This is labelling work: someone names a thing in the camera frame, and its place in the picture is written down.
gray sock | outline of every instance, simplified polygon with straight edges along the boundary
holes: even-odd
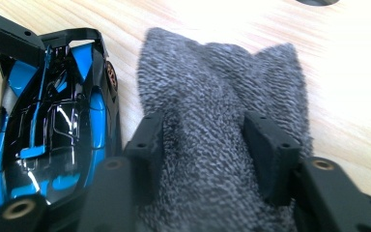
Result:
[[[145,114],[164,112],[165,160],[157,201],[140,209],[158,231],[295,231],[292,207],[257,191],[242,136],[243,113],[272,118],[312,153],[304,77],[290,44],[255,55],[230,44],[201,45],[152,29],[138,83]]]

black plastic bracket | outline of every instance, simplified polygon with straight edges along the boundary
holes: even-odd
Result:
[[[295,199],[299,232],[371,232],[371,199],[338,164],[317,157],[300,160],[300,145],[255,112],[245,114],[243,135],[260,193],[273,206]]]
[[[150,204],[158,195],[164,160],[162,122],[162,113],[145,116],[123,153],[133,163],[137,205]]]
[[[43,64],[44,51],[39,36],[0,15],[0,52],[39,67]]]
[[[133,163],[109,158],[99,164],[77,231],[134,231]]]
[[[245,113],[243,136],[264,200],[275,206],[289,205],[289,173],[298,165],[300,145],[273,120],[253,111]]]

wooden surface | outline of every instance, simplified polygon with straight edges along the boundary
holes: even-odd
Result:
[[[38,35],[72,27],[102,31],[120,78],[124,142],[142,117],[136,67],[149,28],[252,53],[292,43],[306,75],[315,155],[337,161],[371,194],[371,1],[329,7],[295,0],[0,1],[0,15]]]

black car body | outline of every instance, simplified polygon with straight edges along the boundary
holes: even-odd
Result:
[[[40,39],[37,67],[0,53],[0,205],[34,193],[52,204],[85,189],[97,163],[122,149],[117,78],[100,32]]]

toy car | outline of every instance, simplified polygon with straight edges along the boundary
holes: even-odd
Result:
[[[33,193],[52,204],[90,186],[97,163],[121,153],[116,73],[95,29],[36,36],[0,22],[10,35],[0,44],[0,205]],[[14,28],[22,35],[6,31]],[[22,37],[32,41],[24,49]],[[82,40],[91,42],[70,46]]]

